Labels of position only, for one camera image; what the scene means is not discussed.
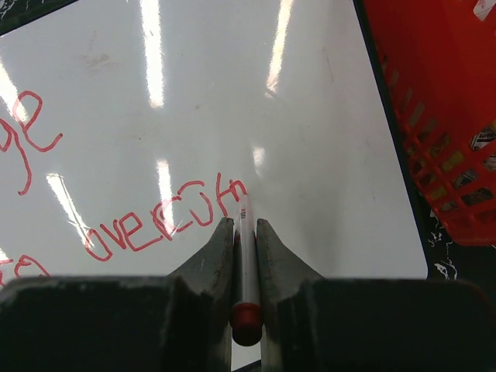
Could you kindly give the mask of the red whiteboard marker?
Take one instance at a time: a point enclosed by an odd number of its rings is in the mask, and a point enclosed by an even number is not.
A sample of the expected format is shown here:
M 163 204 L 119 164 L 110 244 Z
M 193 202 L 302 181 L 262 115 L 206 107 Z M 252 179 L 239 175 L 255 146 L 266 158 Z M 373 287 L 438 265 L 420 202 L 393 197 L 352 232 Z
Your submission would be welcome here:
M 234 225 L 232 297 L 229 322 L 240 346 L 253 346 L 262 336 L 263 316 L 253 210 L 248 195 L 240 197 Z

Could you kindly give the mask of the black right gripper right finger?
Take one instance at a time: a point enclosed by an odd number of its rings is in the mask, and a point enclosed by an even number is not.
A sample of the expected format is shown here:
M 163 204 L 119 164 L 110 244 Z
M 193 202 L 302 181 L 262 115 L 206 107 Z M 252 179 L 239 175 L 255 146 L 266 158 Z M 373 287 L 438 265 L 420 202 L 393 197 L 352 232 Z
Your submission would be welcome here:
M 495 310 L 461 281 L 326 278 L 257 222 L 264 371 L 493 371 Z

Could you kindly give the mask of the white whiteboard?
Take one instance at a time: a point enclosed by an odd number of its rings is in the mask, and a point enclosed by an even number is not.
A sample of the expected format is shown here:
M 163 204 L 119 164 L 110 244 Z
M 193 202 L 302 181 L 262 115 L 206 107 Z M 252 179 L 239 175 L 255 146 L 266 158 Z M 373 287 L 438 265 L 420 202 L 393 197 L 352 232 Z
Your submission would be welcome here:
M 77 1 L 1 38 L 1 258 L 158 274 L 246 189 L 326 276 L 427 264 L 351 1 Z

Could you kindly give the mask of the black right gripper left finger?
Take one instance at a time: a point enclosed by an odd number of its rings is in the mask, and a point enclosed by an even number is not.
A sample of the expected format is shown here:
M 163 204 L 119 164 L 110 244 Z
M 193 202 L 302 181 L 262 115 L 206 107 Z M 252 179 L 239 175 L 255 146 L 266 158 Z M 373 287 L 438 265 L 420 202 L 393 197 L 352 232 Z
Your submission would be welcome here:
M 228 371 L 233 221 L 166 276 L 28 277 L 1 291 L 3 371 Z

